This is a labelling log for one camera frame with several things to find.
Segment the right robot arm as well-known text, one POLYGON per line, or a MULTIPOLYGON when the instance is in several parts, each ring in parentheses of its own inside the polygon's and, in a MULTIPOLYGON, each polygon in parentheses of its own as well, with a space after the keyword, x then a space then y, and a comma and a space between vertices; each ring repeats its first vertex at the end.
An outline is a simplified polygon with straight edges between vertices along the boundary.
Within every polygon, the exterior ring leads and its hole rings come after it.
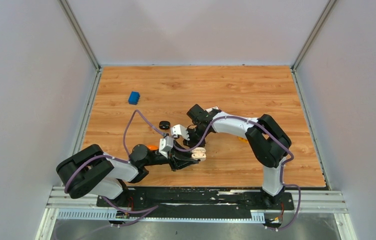
POLYGON ((289 151, 292 141, 272 116, 263 114, 259 118, 247 118, 218 108, 203 109, 197 104, 187 112, 187 116, 195 128, 187 130, 185 146, 192 149, 205 146, 205 138, 210 133, 246 139, 254 156, 263 165, 262 204, 273 209, 281 203, 280 193, 284 189, 282 163, 287 155, 293 157, 289 151))

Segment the white earbud charging case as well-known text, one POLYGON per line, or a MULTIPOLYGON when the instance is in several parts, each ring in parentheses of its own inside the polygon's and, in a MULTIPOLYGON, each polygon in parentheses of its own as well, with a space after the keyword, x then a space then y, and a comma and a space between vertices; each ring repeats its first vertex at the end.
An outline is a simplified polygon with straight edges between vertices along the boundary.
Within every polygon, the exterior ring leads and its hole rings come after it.
POLYGON ((197 147, 191 151, 191 158, 196 161, 205 161, 206 160, 206 149, 203 147, 197 147))

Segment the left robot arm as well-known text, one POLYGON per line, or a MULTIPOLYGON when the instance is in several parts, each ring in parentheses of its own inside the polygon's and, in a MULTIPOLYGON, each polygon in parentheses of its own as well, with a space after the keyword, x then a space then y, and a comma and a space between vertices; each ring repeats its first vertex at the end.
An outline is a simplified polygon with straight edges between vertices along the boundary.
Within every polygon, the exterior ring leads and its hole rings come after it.
POLYGON ((191 151, 138 144, 128 160, 110 156, 93 144, 58 164, 56 172, 65 186, 65 193, 78 199, 87 194, 104 196, 118 207, 129 200, 126 183, 138 183, 148 174, 147 166, 169 165, 172 171, 198 164, 206 159, 203 147, 191 151))

